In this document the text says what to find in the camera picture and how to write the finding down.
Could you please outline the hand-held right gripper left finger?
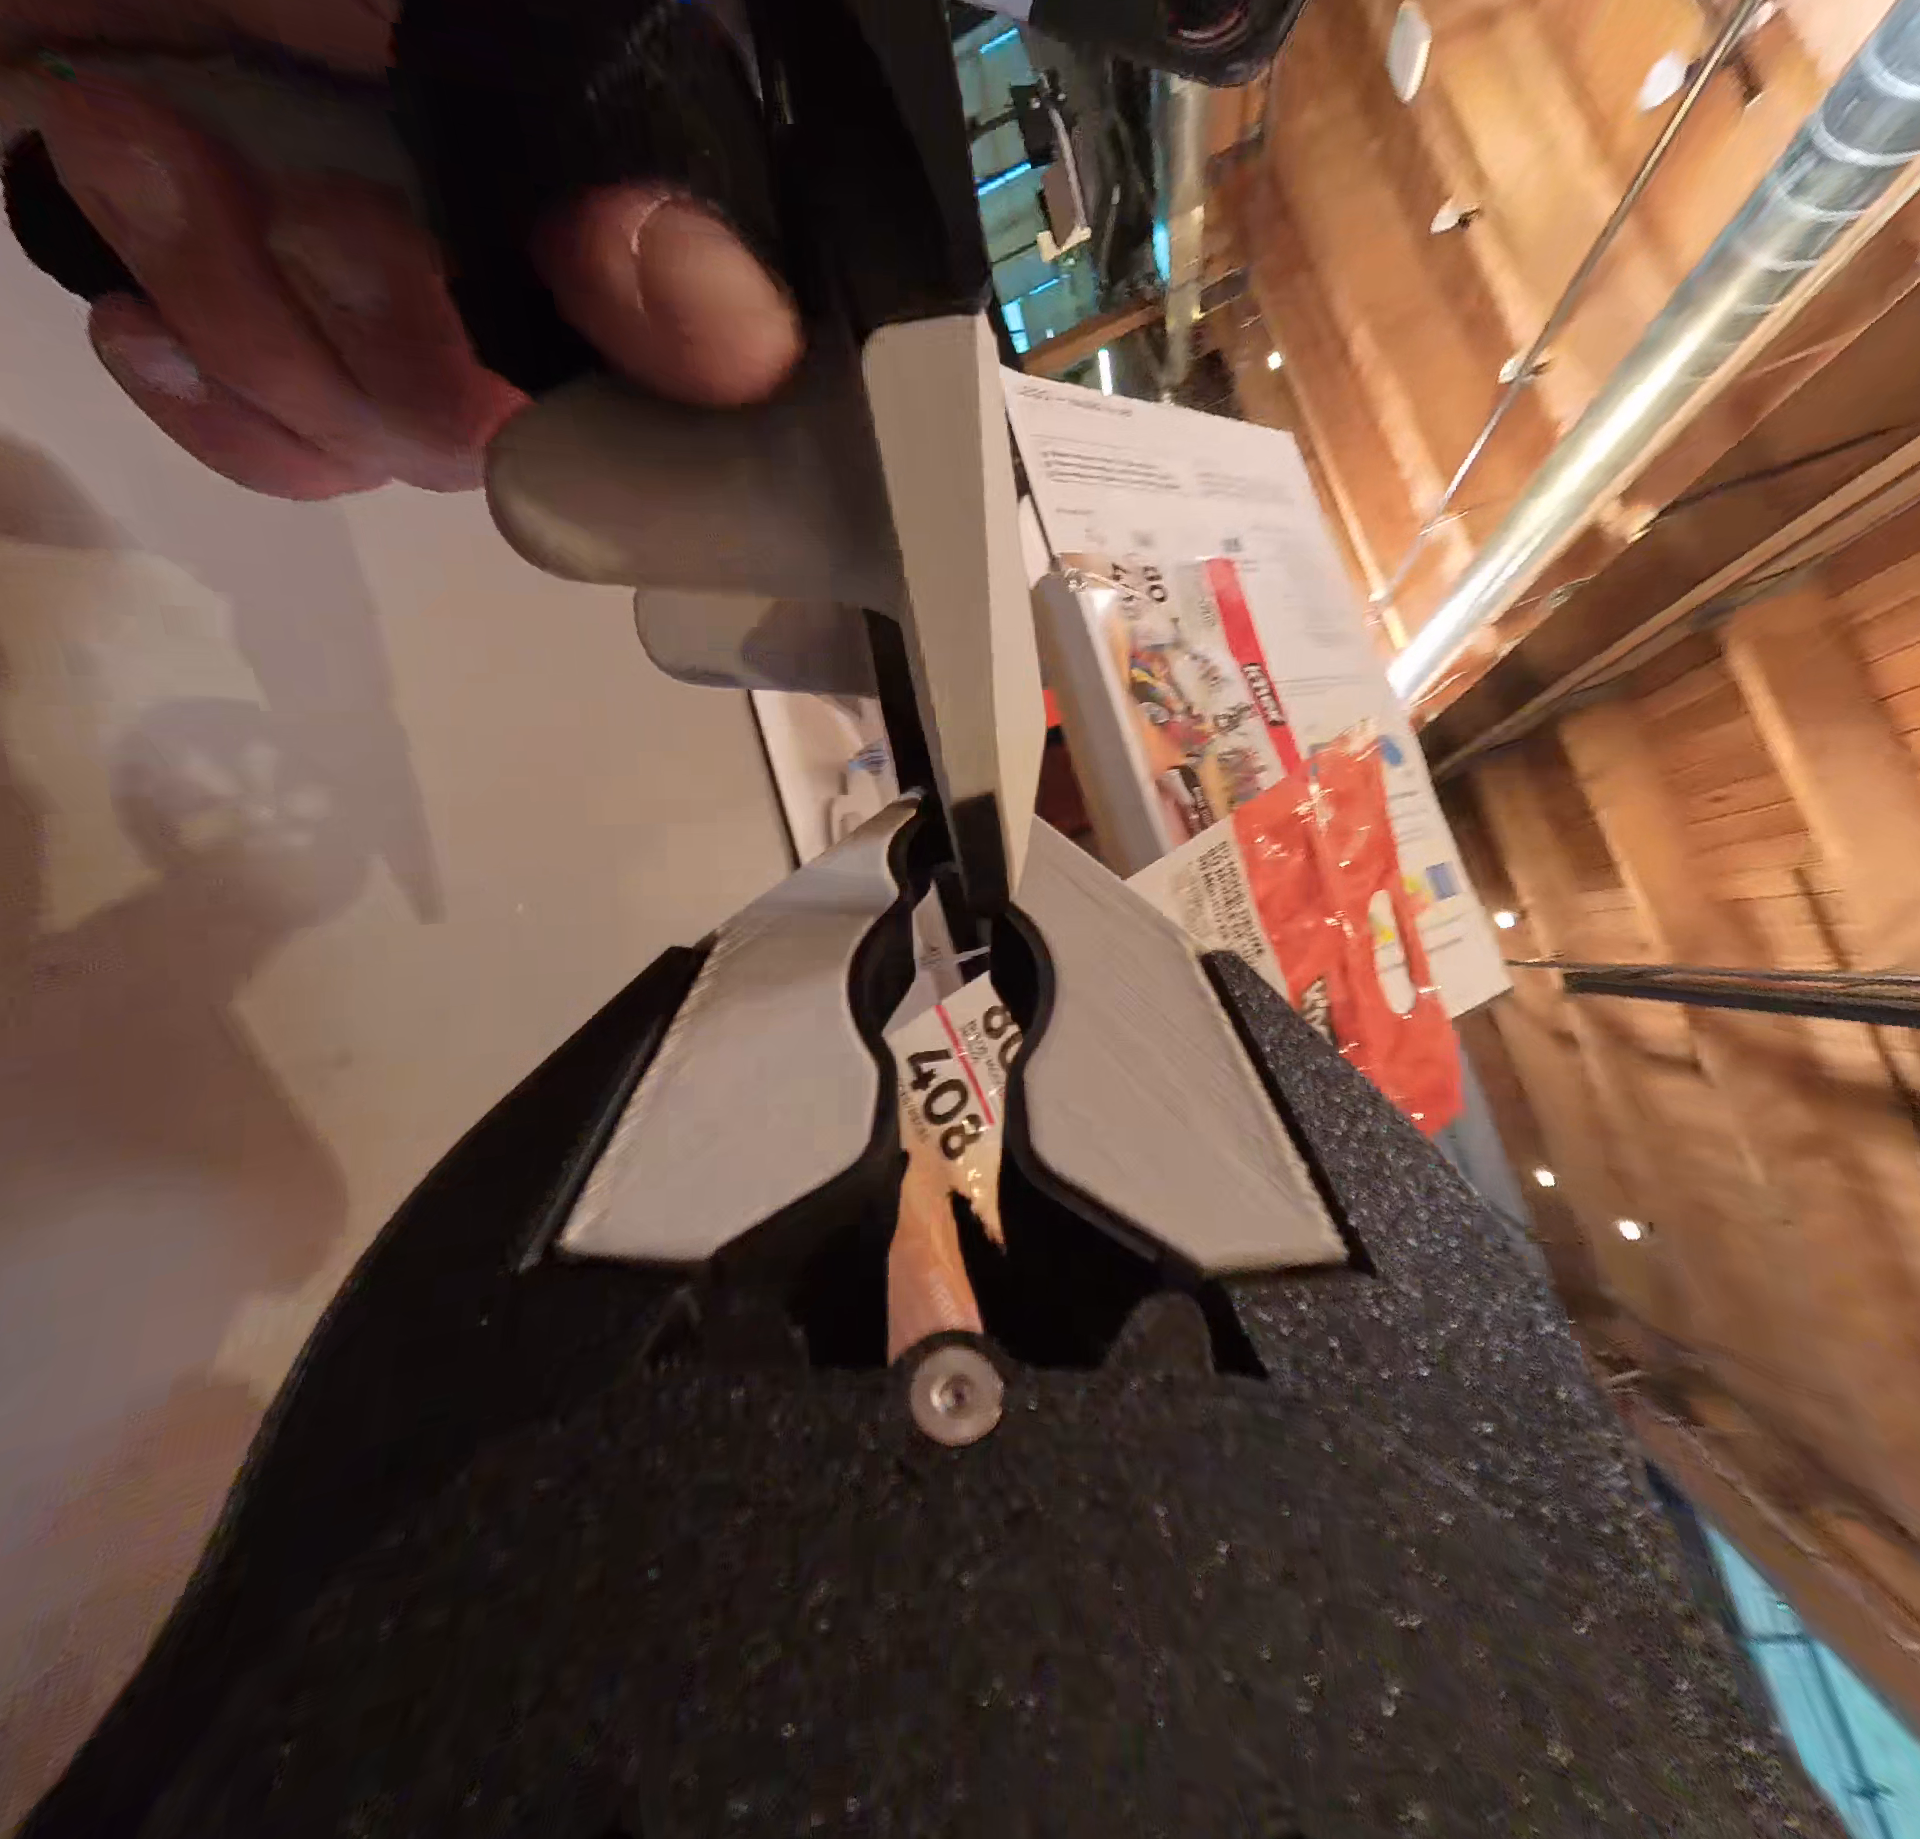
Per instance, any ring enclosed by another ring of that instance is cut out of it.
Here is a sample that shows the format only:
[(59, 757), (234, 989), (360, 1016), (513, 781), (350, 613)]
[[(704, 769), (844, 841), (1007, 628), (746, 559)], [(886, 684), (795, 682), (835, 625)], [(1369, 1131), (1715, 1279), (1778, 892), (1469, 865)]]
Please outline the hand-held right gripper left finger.
[(886, 1361), (900, 1217), (883, 1025), (915, 980), (915, 796), (733, 912), (563, 1189), (559, 1256), (766, 1301), (829, 1366)]

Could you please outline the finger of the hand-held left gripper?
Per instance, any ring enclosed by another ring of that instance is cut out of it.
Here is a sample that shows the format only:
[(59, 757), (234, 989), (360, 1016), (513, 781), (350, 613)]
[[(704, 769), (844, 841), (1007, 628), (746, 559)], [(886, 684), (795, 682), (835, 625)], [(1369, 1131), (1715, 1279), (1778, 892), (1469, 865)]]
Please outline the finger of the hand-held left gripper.
[(1043, 761), (1043, 675), (1003, 368), (983, 312), (877, 328), (860, 374), (900, 551), (918, 735), (969, 909), (1016, 901)]

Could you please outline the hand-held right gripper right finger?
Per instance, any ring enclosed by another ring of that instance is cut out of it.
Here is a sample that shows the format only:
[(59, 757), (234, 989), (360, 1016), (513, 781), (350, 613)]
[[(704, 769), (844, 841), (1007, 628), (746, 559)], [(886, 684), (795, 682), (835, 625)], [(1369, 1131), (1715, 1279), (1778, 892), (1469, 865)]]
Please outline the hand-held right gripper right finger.
[(1020, 1363), (1258, 1363), (1238, 1281), (1347, 1239), (1205, 955), (1032, 825), (991, 936), (1007, 1067), (991, 1339)]

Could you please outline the person's left hand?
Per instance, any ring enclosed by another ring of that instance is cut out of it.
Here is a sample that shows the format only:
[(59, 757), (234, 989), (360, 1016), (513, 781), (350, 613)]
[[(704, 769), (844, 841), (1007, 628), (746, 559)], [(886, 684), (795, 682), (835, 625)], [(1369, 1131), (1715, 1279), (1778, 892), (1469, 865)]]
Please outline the person's left hand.
[(395, 2), (2, 0), (19, 175), (62, 189), (117, 267), (85, 294), (95, 355), (176, 446), (254, 493), (473, 489), (522, 397), (473, 355), (400, 199), (257, 167), (109, 60), (281, 53), (373, 79)]

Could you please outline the printed instruction booklet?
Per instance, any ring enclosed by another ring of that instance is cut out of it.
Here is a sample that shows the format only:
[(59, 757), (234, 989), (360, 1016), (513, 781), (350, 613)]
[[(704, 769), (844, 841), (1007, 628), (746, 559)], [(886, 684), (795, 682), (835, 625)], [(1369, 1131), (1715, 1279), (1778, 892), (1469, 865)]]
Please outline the printed instruction booklet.
[(1092, 647), (1095, 717), (1115, 722), (1121, 795), (1152, 863), (1305, 769), (1233, 555), (1069, 552), (1059, 566)]

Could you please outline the white instruction sheet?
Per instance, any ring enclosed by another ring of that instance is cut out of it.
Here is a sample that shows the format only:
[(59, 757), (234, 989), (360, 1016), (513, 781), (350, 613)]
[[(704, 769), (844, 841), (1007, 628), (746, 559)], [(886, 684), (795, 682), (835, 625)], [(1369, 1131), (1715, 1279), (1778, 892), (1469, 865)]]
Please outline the white instruction sheet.
[(1404, 884), (1442, 1005), (1463, 1016), (1498, 998), (1507, 973), (1493, 923), (1297, 442), (1205, 410), (1022, 372), (1004, 374), (1004, 408), (1045, 551), (1032, 594), (1043, 679), (1095, 852), (1121, 876), (1139, 872), (1143, 865), (1126, 867), (1125, 852), (1147, 849), (1143, 805), (1121, 795), (1115, 722), (1095, 717), (1092, 647), (1077, 629), (1059, 566), (1069, 552), (1233, 555), (1306, 761), (1355, 726), (1380, 735)]

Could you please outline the white rounded board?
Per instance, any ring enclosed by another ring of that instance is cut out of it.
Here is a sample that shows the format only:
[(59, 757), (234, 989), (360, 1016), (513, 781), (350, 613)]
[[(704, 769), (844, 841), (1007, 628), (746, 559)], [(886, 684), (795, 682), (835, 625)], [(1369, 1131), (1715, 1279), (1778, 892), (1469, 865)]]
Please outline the white rounded board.
[(747, 700), (793, 867), (900, 801), (879, 700), (773, 689)]

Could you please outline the red printed plastic bag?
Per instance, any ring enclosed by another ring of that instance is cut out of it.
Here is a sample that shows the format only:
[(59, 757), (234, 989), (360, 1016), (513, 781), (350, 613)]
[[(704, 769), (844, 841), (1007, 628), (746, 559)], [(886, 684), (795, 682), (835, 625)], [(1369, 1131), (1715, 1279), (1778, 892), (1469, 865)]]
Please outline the red printed plastic bag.
[(1205, 952), (1233, 955), (1423, 1134), (1463, 1112), (1389, 819), (1380, 735), (1355, 726), (1130, 879)]

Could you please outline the silver ventilation duct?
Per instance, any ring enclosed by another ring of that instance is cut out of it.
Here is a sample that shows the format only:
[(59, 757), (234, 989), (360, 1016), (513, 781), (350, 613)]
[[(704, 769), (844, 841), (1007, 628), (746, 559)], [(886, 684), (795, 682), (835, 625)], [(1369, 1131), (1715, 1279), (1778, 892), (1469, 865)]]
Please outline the silver ventilation duct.
[(1493, 637), (1598, 509), (1906, 203), (1915, 153), (1918, 0), (1890, 0), (1472, 566), (1396, 651), (1387, 675), (1406, 708)]

